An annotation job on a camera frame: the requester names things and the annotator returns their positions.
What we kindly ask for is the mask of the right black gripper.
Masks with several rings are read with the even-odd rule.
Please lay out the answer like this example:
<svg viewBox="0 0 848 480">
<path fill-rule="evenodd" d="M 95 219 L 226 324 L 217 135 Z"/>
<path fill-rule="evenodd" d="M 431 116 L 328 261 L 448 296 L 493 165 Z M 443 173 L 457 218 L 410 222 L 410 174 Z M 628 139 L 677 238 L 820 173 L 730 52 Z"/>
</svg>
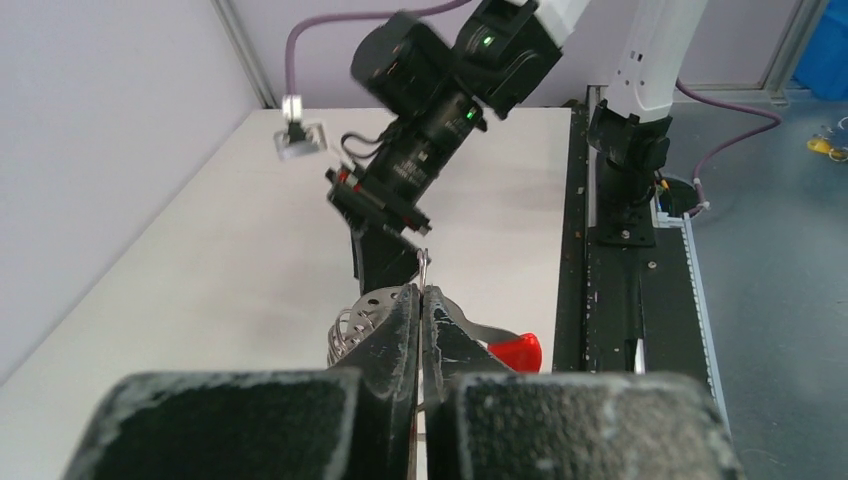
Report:
<svg viewBox="0 0 848 480">
<path fill-rule="evenodd" d="M 331 184 L 327 199 L 350 230 L 359 292 L 399 286 L 419 274 L 419 248 L 403 231 L 425 235 L 430 218 L 359 165 L 329 168 L 325 177 Z"/>
</svg>

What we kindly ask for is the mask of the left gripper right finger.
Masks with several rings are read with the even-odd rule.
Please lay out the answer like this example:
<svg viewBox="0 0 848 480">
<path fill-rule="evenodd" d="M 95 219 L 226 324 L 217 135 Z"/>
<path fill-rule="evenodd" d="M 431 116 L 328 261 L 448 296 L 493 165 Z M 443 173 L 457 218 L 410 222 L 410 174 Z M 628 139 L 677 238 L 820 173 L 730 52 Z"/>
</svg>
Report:
<svg viewBox="0 0 848 480">
<path fill-rule="evenodd" d="M 432 479 L 741 479 L 718 407 L 658 372 L 519 374 L 421 296 L 427 474 Z"/>
</svg>

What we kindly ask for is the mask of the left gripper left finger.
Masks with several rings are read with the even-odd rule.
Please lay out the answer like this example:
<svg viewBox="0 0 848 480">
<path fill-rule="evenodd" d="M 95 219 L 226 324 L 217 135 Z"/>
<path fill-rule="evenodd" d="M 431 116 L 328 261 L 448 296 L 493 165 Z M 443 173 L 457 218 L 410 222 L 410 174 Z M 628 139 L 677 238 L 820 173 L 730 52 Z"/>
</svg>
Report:
<svg viewBox="0 0 848 480">
<path fill-rule="evenodd" d="M 354 310 L 371 329 L 323 370 L 133 374 L 104 397 L 68 479 L 404 479 L 414 453 L 421 291 Z"/>
</svg>

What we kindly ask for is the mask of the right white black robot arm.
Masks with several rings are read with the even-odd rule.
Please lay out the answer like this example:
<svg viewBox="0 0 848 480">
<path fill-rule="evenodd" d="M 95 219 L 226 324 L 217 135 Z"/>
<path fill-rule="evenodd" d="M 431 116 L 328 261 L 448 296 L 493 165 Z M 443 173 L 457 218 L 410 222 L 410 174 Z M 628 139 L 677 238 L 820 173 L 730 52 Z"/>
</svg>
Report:
<svg viewBox="0 0 848 480">
<path fill-rule="evenodd" d="M 588 144 L 605 161 L 597 186 L 597 236 L 651 247 L 648 205 L 666 163 L 678 74 L 705 10 L 702 1 L 639 3 L 615 75 L 596 105 Z M 423 269 L 403 233 L 425 234 L 417 204 L 474 130 L 484 110 L 500 119 L 561 59 L 583 1 L 484 1 L 447 44 L 420 16 L 399 11 L 359 44 L 350 72 L 395 118 L 367 165 L 327 172 L 330 203 L 350 228 L 362 293 L 408 282 Z"/>
</svg>

